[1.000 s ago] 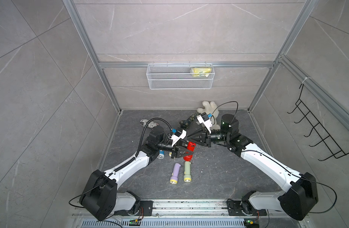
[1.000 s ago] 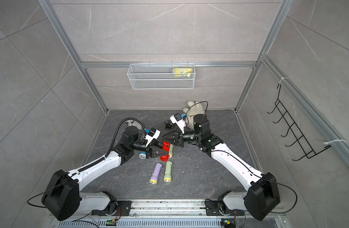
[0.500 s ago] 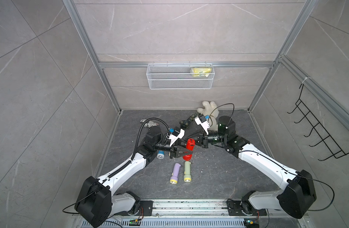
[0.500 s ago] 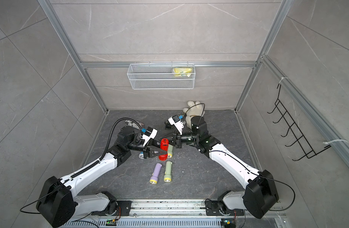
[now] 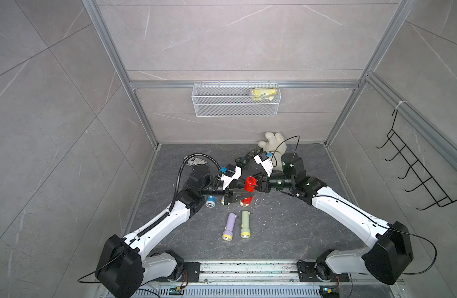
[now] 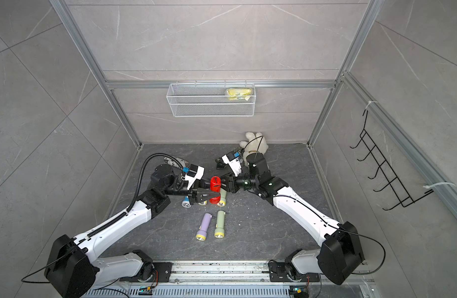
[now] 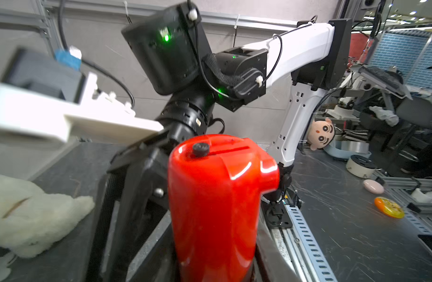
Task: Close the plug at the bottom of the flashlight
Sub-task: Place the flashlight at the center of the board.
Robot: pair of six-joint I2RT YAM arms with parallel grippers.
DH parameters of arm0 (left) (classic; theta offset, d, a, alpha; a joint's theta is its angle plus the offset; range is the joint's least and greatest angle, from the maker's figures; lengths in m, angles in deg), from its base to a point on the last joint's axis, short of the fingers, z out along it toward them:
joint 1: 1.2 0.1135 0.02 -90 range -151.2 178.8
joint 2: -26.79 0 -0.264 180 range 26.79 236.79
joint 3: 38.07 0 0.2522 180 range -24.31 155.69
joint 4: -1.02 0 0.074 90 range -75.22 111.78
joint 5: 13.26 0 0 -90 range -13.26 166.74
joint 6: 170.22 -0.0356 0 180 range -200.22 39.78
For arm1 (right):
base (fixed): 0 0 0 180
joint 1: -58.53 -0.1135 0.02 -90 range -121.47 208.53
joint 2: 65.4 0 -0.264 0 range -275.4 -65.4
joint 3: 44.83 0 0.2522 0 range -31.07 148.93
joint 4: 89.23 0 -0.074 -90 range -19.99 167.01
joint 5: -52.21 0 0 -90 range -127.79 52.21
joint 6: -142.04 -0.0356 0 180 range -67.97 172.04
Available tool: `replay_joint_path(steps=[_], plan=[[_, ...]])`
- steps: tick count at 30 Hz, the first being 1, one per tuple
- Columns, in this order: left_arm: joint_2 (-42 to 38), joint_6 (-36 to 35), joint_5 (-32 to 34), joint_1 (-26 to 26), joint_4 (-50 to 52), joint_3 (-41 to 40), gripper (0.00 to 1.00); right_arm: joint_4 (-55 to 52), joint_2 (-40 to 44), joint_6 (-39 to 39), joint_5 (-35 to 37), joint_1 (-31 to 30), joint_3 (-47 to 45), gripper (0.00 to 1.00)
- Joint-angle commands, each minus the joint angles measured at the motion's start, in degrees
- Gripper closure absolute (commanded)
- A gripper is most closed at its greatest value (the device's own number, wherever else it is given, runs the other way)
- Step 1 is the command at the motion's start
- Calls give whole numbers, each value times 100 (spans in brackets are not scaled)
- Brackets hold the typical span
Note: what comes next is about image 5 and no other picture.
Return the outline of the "green flashlight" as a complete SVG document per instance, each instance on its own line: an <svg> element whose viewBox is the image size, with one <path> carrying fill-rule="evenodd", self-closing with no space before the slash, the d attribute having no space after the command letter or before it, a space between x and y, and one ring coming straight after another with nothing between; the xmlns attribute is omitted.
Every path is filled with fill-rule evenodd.
<svg viewBox="0 0 457 298"><path fill-rule="evenodd" d="M241 224L241 232L240 236L242 238L250 238L251 237L251 230L249 228L249 211L242 211L242 224Z"/></svg>

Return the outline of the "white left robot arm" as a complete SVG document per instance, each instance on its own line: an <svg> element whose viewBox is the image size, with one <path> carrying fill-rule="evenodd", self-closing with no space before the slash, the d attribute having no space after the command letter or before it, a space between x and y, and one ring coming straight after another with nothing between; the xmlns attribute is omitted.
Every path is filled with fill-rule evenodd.
<svg viewBox="0 0 457 298"><path fill-rule="evenodd" d="M238 166L221 168L217 175L205 165L196 165L170 205L139 229L124 237L111 236L104 244L95 278L117 298L129 298L144 283L158 278L179 279L184 260L168 250L150 257L158 243L187 222L206 203L208 196L222 196L226 203L252 195L257 181L243 180Z"/></svg>

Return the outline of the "blue flashlight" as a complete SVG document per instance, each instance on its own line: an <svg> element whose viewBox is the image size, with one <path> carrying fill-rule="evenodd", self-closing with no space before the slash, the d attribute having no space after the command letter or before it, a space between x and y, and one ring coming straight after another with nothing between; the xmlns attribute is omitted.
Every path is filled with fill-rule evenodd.
<svg viewBox="0 0 457 298"><path fill-rule="evenodd" d="M207 196L205 206L208 208L214 208L216 205L216 197L215 196Z"/></svg>

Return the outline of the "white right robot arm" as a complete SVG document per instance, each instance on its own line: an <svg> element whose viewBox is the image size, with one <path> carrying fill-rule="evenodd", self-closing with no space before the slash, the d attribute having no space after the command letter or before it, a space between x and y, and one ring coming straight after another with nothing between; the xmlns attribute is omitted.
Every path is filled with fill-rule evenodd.
<svg viewBox="0 0 457 298"><path fill-rule="evenodd" d="M269 193L276 189L321 210L353 232L365 244L354 250L328 249L314 265L317 278L328 282L345 273L370 274L393 285L414 259L411 238L405 225L388 223L355 206L325 182L309 176L296 153L285 153L274 169L272 156L261 152L254 160L264 169L254 176L255 189Z"/></svg>

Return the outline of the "red flashlight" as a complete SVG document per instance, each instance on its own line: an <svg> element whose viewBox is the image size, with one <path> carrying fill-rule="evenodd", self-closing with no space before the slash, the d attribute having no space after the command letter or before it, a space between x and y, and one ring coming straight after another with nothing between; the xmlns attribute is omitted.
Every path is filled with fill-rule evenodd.
<svg viewBox="0 0 457 298"><path fill-rule="evenodd" d="M249 176L249 177L247 177L247 179L245 181L244 190L248 191L250 193L253 193L256 185L257 185L257 180L254 177ZM240 201L240 205L243 207L248 207L250 205L250 203L252 202L252 200L253 200L253 196L244 198Z"/></svg>

